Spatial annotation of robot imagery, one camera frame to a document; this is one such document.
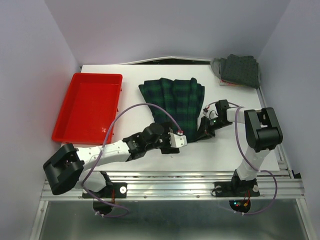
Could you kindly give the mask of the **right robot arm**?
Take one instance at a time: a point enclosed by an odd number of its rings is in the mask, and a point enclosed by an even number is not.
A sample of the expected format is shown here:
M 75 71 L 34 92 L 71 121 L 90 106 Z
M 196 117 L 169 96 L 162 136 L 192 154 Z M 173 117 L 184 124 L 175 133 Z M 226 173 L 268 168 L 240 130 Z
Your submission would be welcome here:
M 230 182 L 231 192 L 242 195 L 248 190 L 248 183 L 252 183 L 263 161 L 277 145 L 283 141 L 283 133 L 274 108 L 247 109 L 232 104 L 226 99 L 212 103 L 215 105 L 216 117 L 210 119 L 210 105 L 203 109 L 204 116 L 200 120 L 200 127 L 195 135 L 197 141 L 215 136 L 215 131 L 234 124 L 235 139 L 238 150 L 243 157 L 239 167 L 235 170 Z M 243 152 L 239 141 L 238 124 L 245 127 L 247 150 Z

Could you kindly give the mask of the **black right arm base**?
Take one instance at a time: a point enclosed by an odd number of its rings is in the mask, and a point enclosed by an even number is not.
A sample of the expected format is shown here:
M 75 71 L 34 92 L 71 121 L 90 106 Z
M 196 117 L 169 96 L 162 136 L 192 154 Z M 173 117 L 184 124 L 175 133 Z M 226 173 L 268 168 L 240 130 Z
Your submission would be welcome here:
M 259 197 L 260 191 L 256 181 L 217 181 L 211 195 L 217 198 Z

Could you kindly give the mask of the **green plaid skirt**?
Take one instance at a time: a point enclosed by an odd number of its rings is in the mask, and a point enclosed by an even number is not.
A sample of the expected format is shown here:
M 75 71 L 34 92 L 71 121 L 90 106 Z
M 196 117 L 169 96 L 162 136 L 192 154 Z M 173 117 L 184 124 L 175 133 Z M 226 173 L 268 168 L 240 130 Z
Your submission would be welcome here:
M 205 87 L 196 78 L 146 80 L 138 88 L 146 103 L 163 108 L 174 118 L 189 143 L 196 141 L 205 98 Z

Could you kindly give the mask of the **grey dotted skirt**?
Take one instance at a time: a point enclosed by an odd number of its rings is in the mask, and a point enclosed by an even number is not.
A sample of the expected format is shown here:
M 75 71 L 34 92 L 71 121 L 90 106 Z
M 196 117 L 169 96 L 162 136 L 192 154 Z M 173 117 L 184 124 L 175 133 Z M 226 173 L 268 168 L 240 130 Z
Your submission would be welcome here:
M 223 81 L 258 89 L 260 87 L 259 63 L 252 55 L 230 54 L 220 59 L 220 76 Z

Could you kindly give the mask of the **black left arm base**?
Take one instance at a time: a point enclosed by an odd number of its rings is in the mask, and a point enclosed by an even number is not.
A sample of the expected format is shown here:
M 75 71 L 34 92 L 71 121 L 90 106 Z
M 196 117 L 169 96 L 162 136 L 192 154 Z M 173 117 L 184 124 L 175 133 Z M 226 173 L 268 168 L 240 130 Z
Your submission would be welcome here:
M 87 189 L 101 199 L 125 199 L 127 197 L 126 182 L 89 183 Z

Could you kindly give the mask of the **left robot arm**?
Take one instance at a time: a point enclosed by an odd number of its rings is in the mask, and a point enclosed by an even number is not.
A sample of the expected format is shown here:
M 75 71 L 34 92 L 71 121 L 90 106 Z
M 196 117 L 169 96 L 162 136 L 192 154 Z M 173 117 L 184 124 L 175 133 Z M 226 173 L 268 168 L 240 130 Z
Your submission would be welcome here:
M 142 132 L 105 146 L 76 148 L 65 144 L 43 164 L 43 170 L 55 196 L 85 187 L 106 197 L 111 193 L 111 184 L 104 171 L 93 171 L 95 167 L 137 160 L 155 149 L 162 154 L 175 154 L 186 145 L 187 139 L 181 132 L 174 133 L 167 123 L 152 123 Z

